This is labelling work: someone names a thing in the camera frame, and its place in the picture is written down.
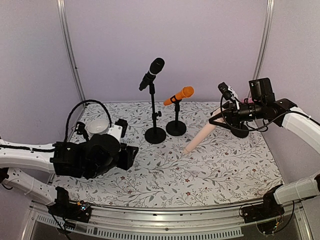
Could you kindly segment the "beige microphone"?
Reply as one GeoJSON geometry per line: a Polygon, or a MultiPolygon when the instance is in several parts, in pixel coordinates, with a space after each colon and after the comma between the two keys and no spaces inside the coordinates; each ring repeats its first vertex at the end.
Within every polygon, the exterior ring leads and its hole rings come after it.
{"type": "Polygon", "coordinates": [[[207,122],[197,135],[184,148],[183,153],[189,154],[192,152],[217,126],[207,122]]]}

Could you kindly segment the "pink microphone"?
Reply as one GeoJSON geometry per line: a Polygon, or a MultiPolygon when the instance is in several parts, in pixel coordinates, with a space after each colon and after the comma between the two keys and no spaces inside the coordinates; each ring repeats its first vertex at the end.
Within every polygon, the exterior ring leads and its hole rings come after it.
{"type": "Polygon", "coordinates": [[[252,100],[252,98],[245,98],[245,99],[243,100],[243,102],[244,102],[245,104],[250,104],[250,103],[253,103],[254,101],[252,100]]]}

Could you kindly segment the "short black mic stand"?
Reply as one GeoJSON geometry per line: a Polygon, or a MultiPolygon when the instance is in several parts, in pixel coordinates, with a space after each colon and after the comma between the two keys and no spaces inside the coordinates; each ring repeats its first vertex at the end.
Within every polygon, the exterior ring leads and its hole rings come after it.
{"type": "Polygon", "coordinates": [[[247,126],[242,126],[240,129],[231,128],[231,133],[237,138],[246,138],[249,135],[249,129],[247,126]]]}

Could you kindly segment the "tall black mic stand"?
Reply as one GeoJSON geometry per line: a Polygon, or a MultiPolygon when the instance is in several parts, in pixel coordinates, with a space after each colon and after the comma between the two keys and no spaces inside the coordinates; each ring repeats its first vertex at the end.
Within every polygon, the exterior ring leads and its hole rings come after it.
{"type": "Polygon", "coordinates": [[[157,127],[157,118],[162,116],[161,111],[156,112],[155,106],[155,85],[153,83],[154,79],[156,78],[155,75],[148,75],[145,74],[145,81],[149,86],[149,93],[151,96],[151,108],[152,108],[152,124],[153,126],[149,128],[145,132],[145,140],[150,144],[160,144],[165,141],[166,139],[166,132],[161,128],[157,127]]]}

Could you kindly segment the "orange microphone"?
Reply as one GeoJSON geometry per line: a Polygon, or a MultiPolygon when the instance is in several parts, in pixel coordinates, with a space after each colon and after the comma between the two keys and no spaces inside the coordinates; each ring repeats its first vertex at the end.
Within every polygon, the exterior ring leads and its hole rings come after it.
{"type": "Polygon", "coordinates": [[[185,86],[180,92],[176,93],[174,96],[165,100],[163,102],[163,105],[168,106],[184,98],[190,98],[194,94],[194,92],[195,90],[192,86],[185,86]]]}

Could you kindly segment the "black microphone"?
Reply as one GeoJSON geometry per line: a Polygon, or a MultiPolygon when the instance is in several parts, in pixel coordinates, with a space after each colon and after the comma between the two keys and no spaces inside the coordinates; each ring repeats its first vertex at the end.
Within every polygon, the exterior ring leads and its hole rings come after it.
{"type": "Polygon", "coordinates": [[[156,58],[150,65],[149,70],[143,76],[141,83],[139,84],[139,90],[143,91],[147,86],[153,83],[158,73],[162,71],[165,66],[163,58],[156,58]]]}

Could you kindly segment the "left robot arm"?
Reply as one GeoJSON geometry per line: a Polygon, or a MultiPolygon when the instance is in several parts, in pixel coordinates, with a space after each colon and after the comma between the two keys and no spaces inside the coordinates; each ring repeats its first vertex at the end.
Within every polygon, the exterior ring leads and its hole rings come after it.
{"type": "Polygon", "coordinates": [[[18,188],[39,203],[53,206],[58,203],[61,191],[23,169],[90,180],[113,168],[127,171],[138,151],[138,147],[121,143],[119,137],[110,134],[95,134],[82,143],[58,141],[39,146],[1,140],[0,182],[6,187],[18,188]]]}

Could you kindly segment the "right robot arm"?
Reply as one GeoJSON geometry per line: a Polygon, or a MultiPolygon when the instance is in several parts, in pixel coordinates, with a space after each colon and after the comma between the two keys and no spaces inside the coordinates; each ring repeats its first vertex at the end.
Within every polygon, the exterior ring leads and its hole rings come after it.
{"type": "MultiPolygon", "coordinates": [[[[253,120],[267,120],[294,133],[316,152],[320,151],[320,124],[305,114],[294,102],[287,98],[275,99],[269,78],[249,81],[252,102],[240,103],[236,95],[224,82],[218,85],[222,98],[227,102],[220,105],[209,123],[229,129],[233,135],[245,138],[251,130],[244,125],[253,120]]],[[[297,181],[278,185],[264,196],[266,204],[283,205],[287,202],[305,200],[319,196],[320,173],[316,172],[297,181]]]]}

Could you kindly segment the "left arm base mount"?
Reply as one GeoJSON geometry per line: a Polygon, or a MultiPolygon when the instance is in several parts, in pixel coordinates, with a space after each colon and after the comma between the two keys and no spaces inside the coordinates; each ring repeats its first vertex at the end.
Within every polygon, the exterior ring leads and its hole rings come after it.
{"type": "Polygon", "coordinates": [[[89,202],[83,200],[77,203],[71,202],[69,192],[62,187],[57,186],[54,204],[48,206],[48,212],[54,216],[67,220],[88,223],[92,214],[92,207],[89,202]]]}

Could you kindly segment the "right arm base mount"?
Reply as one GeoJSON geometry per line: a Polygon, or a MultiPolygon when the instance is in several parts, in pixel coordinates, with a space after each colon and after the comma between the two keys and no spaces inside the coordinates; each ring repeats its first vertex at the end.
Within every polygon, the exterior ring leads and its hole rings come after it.
{"type": "Polygon", "coordinates": [[[282,185],[277,185],[268,190],[262,197],[262,203],[242,205],[238,213],[244,219],[244,222],[251,223],[282,216],[285,213],[284,207],[282,204],[278,204],[274,197],[274,193],[282,185]]]}

